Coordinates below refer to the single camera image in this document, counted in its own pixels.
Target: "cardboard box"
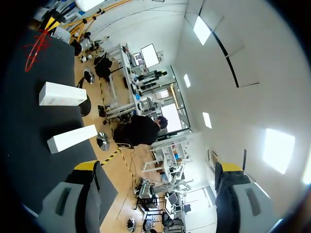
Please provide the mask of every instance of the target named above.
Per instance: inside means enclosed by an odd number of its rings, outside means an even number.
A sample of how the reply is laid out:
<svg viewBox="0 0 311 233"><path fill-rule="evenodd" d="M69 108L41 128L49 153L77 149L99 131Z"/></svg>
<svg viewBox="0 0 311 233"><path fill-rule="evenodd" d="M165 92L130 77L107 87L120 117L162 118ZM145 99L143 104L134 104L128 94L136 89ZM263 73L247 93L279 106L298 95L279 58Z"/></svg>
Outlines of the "cardboard box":
<svg viewBox="0 0 311 233"><path fill-rule="evenodd" d="M41 106L77 106L87 99L81 88L46 82L39 93Z"/></svg>
<svg viewBox="0 0 311 233"><path fill-rule="evenodd" d="M94 136L97 136L95 125L90 125L56 135L48 140L48 145L55 154Z"/></svg>

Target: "window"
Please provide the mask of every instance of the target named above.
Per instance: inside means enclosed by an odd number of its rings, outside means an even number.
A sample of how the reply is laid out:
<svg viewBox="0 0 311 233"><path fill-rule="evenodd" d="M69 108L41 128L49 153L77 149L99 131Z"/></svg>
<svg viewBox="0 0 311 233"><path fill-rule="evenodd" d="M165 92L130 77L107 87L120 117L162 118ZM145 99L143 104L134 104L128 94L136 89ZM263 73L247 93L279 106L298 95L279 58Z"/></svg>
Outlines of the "window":
<svg viewBox="0 0 311 233"><path fill-rule="evenodd" d="M281 174L285 174L294 150L295 137L267 129L263 160Z"/></svg>
<svg viewBox="0 0 311 233"><path fill-rule="evenodd" d="M161 111L162 111L162 115L168 121L168 125L166 127L168 133L182 129L178 111L174 103L162 107Z"/></svg>
<svg viewBox="0 0 311 233"><path fill-rule="evenodd" d="M203 114L205 126L212 128L212 124L211 124L210 119L209 119L209 114L208 113L202 113L202 114Z"/></svg>
<svg viewBox="0 0 311 233"><path fill-rule="evenodd" d="M169 91L167 89L155 92L155 97L157 100L160 100L162 98L166 98L168 96L170 96L170 94L169 94Z"/></svg>
<svg viewBox="0 0 311 233"><path fill-rule="evenodd" d="M210 29L208 28L206 23L204 23L203 20L201 19L201 17L199 17L199 16L196 19L193 31L196 34L196 36L198 37L198 39L200 40L202 45L205 44L209 35L211 34Z"/></svg>
<svg viewBox="0 0 311 233"><path fill-rule="evenodd" d="M186 83L186 87L190 87L191 84L190 84L190 81L189 81L189 78L188 78L188 75L187 75L187 74L185 74L184 80L185 80L185 83Z"/></svg>

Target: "workbench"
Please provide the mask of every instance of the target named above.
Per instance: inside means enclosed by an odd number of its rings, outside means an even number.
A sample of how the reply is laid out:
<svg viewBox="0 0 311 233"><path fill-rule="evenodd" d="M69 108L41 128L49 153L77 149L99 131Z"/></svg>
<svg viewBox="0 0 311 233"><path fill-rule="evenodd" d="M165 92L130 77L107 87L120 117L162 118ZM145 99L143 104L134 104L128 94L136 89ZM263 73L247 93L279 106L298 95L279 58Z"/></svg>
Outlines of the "workbench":
<svg viewBox="0 0 311 233"><path fill-rule="evenodd" d="M122 71L126 79L126 83L129 89L129 100L130 103L118 106L113 109L108 109L106 112L107 119L119 117L123 114L132 112L136 110L138 115L142 115L142 111L138 108L139 100L136 98L136 94L133 92L132 87L135 88L134 84L134 74L132 72L129 72L132 70L130 62L128 60L127 54L123 51L123 45L119 44L117 47L113 48L112 50L108 51L109 54L114 53L114 56L118 56L120 58L120 62L122 65ZM114 86L113 86L113 80L110 80L112 85L111 88L113 89L112 92L115 93Z"/></svg>

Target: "ceiling light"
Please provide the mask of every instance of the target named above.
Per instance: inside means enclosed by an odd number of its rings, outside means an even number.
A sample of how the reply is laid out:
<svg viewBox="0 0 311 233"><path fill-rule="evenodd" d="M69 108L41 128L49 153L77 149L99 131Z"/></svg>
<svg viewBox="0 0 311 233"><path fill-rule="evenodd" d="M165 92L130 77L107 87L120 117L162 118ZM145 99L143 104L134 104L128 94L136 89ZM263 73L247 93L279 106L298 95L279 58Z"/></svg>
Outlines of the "ceiling light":
<svg viewBox="0 0 311 233"><path fill-rule="evenodd" d="M285 174L294 150L295 137L267 129L263 160L281 174Z"/></svg>
<svg viewBox="0 0 311 233"><path fill-rule="evenodd" d="M188 78L188 75L187 75L187 74L185 74L184 80L185 80L186 86L187 86L187 87L190 87L191 84L190 84L190 81L189 81L189 78Z"/></svg>
<svg viewBox="0 0 311 233"><path fill-rule="evenodd" d="M199 16L196 19L193 31L196 34L196 36L199 38L202 45L205 44L205 42L207 41L207 39L211 33L211 31L208 28L208 26L206 25L206 23L204 23L203 20L201 19L201 17L199 17Z"/></svg>
<svg viewBox="0 0 311 233"><path fill-rule="evenodd" d="M303 173L302 182L305 184L311 183L311 150L309 153L309 157L308 157L308 161L307 161L305 171Z"/></svg>
<svg viewBox="0 0 311 233"><path fill-rule="evenodd" d="M212 128L212 124L211 124L210 119L209 119L209 114L208 113L202 113L202 114L203 114L205 126Z"/></svg>

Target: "white block with text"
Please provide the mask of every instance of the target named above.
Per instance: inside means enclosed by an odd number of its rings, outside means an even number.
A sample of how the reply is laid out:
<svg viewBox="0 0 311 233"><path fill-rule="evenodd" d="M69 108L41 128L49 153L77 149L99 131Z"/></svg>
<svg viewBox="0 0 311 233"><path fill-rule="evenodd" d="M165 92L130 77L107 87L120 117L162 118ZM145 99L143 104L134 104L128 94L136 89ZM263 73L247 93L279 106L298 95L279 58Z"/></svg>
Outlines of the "white block with text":
<svg viewBox="0 0 311 233"><path fill-rule="evenodd" d="M50 138L48 145L51 153L55 154L96 135L95 125L85 126Z"/></svg>

